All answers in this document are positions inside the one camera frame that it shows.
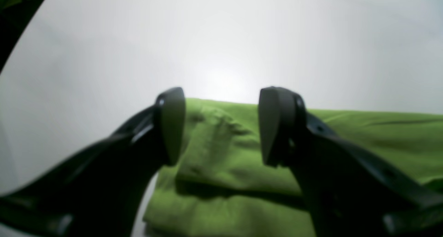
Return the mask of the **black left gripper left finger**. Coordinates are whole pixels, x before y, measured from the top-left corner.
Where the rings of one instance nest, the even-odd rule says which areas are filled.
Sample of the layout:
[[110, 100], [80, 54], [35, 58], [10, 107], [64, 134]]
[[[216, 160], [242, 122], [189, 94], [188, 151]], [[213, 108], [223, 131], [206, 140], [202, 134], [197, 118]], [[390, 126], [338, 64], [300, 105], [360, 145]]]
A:
[[39, 237], [130, 237], [150, 180], [179, 159], [185, 115], [182, 88], [160, 93], [110, 136], [1, 196], [1, 224]]

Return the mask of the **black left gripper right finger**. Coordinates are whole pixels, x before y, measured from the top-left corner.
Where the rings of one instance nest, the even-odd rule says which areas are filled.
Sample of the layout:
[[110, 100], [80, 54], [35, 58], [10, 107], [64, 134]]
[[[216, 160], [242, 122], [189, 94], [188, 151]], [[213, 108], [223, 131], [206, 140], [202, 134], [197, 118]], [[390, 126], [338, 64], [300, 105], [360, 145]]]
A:
[[260, 90], [264, 165], [289, 168], [318, 237], [441, 237], [442, 194], [310, 114], [301, 95]]

